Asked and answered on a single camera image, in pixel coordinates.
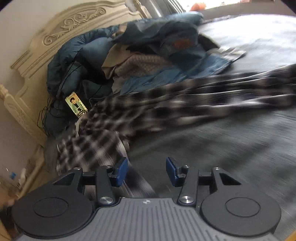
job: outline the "black and white plaid fabric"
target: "black and white plaid fabric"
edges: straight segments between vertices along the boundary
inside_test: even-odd
[[[287,107],[295,101],[296,64],[254,74],[188,79],[143,92],[108,96],[98,102],[58,146],[57,170],[84,171],[114,165],[126,156],[128,139],[143,131],[225,117],[252,108]],[[123,195],[152,197],[151,186],[130,167]]]

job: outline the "gray bed sheet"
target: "gray bed sheet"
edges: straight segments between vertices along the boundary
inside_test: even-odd
[[[246,15],[201,26],[222,46],[247,55],[228,73],[263,72],[296,63],[296,18]],[[253,184],[281,206],[275,235],[284,240],[296,229],[296,107],[255,110],[224,119],[148,134],[131,143],[129,158],[160,197],[176,197],[165,159],[210,171],[222,167]]]

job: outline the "carved headboard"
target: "carved headboard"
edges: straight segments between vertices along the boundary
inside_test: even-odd
[[[101,0],[64,10],[37,32],[29,49],[11,66],[19,71],[25,84],[15,96],[0,85],[0,98],[12,116],[41,146],[44,146],[47,137],[41,121],[37,122],[49,97],[46,89],[48,63],[58,49],[74,36],[95,28],[151,17],[138,0],[133,0],[133,4],[136,12],[129,11],[125,0]]]

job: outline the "gray ribbed panel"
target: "gray ribbed panel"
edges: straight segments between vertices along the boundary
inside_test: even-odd
[[[81,231],[55,241],[228,241],[251,240],[220,233],[205,224],[193,208],[165,199],[124,198],[115,207],[98,210]],[[36,241],[23,235],[18,241]],[[268,234],[254,241],[278,241]]]

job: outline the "brown leather patch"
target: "brown leather patch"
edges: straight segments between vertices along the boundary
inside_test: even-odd
[[[193,43],[190,39],[178,39],[173,43],[173,45],[177,50],[183,50],[192,47]]]

